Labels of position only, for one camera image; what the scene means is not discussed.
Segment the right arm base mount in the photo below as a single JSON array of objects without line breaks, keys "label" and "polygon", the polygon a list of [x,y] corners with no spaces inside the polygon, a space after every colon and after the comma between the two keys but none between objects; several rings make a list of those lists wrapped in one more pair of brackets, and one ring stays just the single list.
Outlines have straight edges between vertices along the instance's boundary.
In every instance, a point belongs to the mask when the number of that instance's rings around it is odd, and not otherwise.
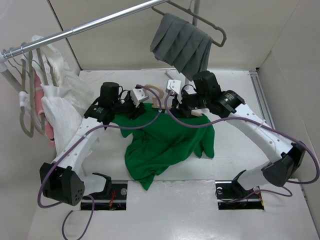
[{"label": "right arm base mount", "polygon": [[215,196],[219,210],[264,210],[262,195],[259,187],[245,190],[231,180],[215,182]]}]

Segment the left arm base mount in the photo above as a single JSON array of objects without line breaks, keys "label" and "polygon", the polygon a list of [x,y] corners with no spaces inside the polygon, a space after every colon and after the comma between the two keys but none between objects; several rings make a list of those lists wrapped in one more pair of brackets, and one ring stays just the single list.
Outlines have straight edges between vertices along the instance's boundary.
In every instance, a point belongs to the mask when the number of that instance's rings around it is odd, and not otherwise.
[{"label": "left arm base mount", "polygon": [[127,208],[128,181],[113,181],[110,176],[96,172],[92,176],[100,176],[106,179],[102,191],[90,194],[94,198],[94,210],[125,211]]}]

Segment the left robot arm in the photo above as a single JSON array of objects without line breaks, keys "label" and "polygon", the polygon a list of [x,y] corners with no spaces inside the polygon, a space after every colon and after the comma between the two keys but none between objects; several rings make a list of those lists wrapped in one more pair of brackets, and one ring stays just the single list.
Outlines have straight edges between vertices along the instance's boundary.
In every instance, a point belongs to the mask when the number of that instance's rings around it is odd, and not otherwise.
[{"label": "left robot arm", "polygon": [[149,99],[145,89],[135,87],[127,90],[125,98],[121,98],[122,93],[118,83],[102,84],[99,97],[84,113],[67,147],[52,163],[41,166],[39,197],[55,200],[57,204],[75,206],[85,196],[97,194],[104,199],[111,194],[111,177],[97,172],[81,176],[80,169],[116,115],[123,114],[132,120],[145,113],[143,102]]}]

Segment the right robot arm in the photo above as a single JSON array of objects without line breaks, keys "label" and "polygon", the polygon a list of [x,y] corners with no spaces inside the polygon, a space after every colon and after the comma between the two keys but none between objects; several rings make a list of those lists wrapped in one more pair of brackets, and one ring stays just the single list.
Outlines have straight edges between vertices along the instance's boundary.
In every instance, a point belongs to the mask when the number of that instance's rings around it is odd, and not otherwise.
[{"label": "right robot arm", "polygon": [[232,181],[232,193],[243,197],[249,190],[265,184],[283,187],[301,165],[305,154],[302,145],[269,131],[269,125],[251,110],[241,96],[233,90],[221,90],[214,73],[205,70],[195,74],[192,80],[194,93],[189,94],[182,87],[180,103],[173,104],[175,111],[189,116],[192,110],[208,109],[240,130],[268,159],[262,165],[241,171]]}]

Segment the green t shirt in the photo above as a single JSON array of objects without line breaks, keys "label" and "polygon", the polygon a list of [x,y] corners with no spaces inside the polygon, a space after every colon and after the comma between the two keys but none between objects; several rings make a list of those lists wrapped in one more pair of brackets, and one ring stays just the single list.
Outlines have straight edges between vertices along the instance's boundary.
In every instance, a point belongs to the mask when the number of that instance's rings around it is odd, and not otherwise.
[{"label": "green t shirt", "polygon": [[132,135],[124,162],[130,176],[148,190],[155,176],[167,168],[186,160],[191,154],[198,158],[215,156],[213,126],[188,128],[178,124],[168,114],[144,105],[146,112],[130,120],[124,114],[115,117],[124,138]]}]

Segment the beige plastic hanger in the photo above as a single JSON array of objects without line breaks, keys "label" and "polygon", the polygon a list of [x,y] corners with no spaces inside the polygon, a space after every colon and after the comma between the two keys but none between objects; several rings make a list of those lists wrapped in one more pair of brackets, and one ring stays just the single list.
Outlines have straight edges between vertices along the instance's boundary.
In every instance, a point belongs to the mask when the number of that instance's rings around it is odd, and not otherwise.
[{"label": "beige plastic hanger", "polygon": [[146,84],[144,87],[156,92],[152,97],[152,108],[159,109],[162,102],[158,101],[158,98],[161,100],[164,97],[164,91],[162,88],[154,84]]}]

